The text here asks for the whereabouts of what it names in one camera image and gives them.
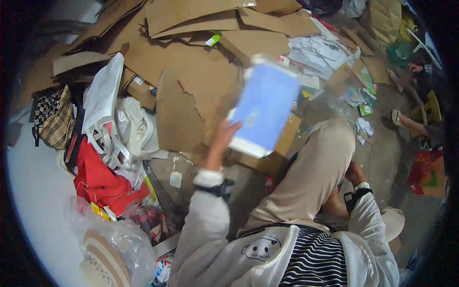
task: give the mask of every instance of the blue book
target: blue book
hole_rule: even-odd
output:
[[[229,116],[231,124],[243,122],[229,147],[255,158],[272,153],[300,90],[296,75],[286,68],[255,66]]]

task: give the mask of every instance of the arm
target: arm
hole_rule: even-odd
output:
[[[379,286],[389,284],[396,287],[399,277],[397,263],[384,235],[386,226],[360,165],[351,162],[346,178],[354,186],[353,202],[349,204],[349,194],[345,194],[350,213],[348,232],[359,235],[369,246],[378,265]]]
[[[213,260],[212,255],[216,256],[228,244],[228,205],[221,197],[212,194],[211,190],[223,183],[223,154],[240,127],[240,124],[230,127],[226,121],[220,124],[206,164],[193,181],[196,191],[191,197],[189,212],[174,255],[171,283],[181,285],[180,282],[189,282],[198,277]]]

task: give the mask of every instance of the checkered fabric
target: checkered fabric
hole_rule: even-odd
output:
[[[38,99],[35,126],[32,128],[35,146],[38,146],[41,138],[47,146],[57,150],[66,148],[75,125],[70,99],[67,85],[51,96],[42,96]]]

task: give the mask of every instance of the plastic wrap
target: plastic wrap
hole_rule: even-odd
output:
[[[129,274],[131,287],[145,287],[156,274],[156,259],[147,234],[130,219],[110,222],[94,214],[82,197],[71,196],[65,217],[83,246],[88,229],[100,232],[115,247]]]

